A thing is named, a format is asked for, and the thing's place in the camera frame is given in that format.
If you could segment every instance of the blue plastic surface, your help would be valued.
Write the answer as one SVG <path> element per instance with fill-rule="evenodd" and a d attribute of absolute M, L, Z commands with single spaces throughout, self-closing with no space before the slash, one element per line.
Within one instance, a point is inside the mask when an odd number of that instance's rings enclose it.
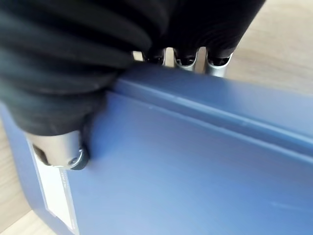
<path fill-rule="evenodd" d="M 107 98 L 68 172 L 82 235 L 313 234 L 313 97 L 139 65 Z M 31 207 L 68 235 L 2 112 Z"/>

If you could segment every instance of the silver metal fitting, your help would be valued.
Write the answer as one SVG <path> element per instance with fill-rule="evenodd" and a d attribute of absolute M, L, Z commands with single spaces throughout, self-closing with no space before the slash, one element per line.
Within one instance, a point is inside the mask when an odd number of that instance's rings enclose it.
<path fill-rule="evenodd" d="M 155 51 L 155 54 L 148 55 L 142 53 L 143 61 L 165 66 L 166 48 L 161 51 Z"/>
<path fill-rule="evenodd" d="M 195 72 L 196 71 L 196 62 L 197 62 L 197 58 L 198 58 L 198 53 L 199 53 L 199 49 L 197 50 L 195 60 L 190 65 L 183 65 L 181 63 L 181 59 L 177 58 L 175 53 L 174 53 L 174 68 L 180 68 L 182 70 Z"/>
<path fill-rule="evenodd" d="M 216 76 L 216 77 L 224 77 L 226 73 L 227 66 L 230 62 L 230 59 L 233 54 L 231 54 L 228 58 L 224 59 L 224 63 L 221 65 L 214 65 L 210 60 L 209 60 L 209 55 L 208 52 L 206 52 L 206 57 L 205 57 L 205 63 L 204 63 L 204 73 L 211 75 L 211 76 Z"/>
<path fill-rule="evenodd" d="M 26 133 L 34 151 L 45 165 L 65 169 L 83 169 L 88 160 L 86 149 L 82 146 L 79 131 L 58 136 L 37 136 Z"/>

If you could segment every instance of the wooden surface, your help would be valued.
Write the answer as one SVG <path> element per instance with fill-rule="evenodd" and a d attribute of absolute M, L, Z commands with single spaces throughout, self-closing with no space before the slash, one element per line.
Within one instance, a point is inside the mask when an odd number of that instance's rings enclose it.
<path fill-rule="evenodd" d="M 0 120 L 0 233 L 30 211 Z"/>
<path fill-rule="evenodd" d="M 313 1 L 267 0 L 246 32 L 226 77 L 313 94 Z M 30 208 L 15 173 L 9 145 L 0 129 L 0 231 Z M 33 213 L 1 235 L 52 235 Z"/>
<path fill-rule="evenodd" d="M 33 211 L 27 213 L 0 235 L 56 235 Z"/>
<path fill-rule="evenodd" d="M 313 94 L 313 1 L 267 0 L 226 77 Z"/>

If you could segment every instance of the white label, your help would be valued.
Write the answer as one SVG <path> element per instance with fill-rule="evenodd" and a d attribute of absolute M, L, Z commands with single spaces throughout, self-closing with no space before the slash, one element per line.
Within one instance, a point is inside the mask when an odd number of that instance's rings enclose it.
<path fill-rule="evenodd" d="M 43 196 L 45 197 L 47 209 L 71 230 L 73 229 L 67 197 L 64 191 L 64 181 L 60 170 L 55 167 L 46 166 L 35 156 L 38 174 L 40 176 Z"/>

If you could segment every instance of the sticker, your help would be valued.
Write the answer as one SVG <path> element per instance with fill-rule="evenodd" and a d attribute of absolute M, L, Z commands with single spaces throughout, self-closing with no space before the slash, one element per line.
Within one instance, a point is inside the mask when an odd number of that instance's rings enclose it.
<path fill-rule="evenodd" d="M 29 146 L 46 210 L 58 217 L 73 234 L 79 235 L 66 170 L 45 165 L 36 156 L 32 144 Z"/>

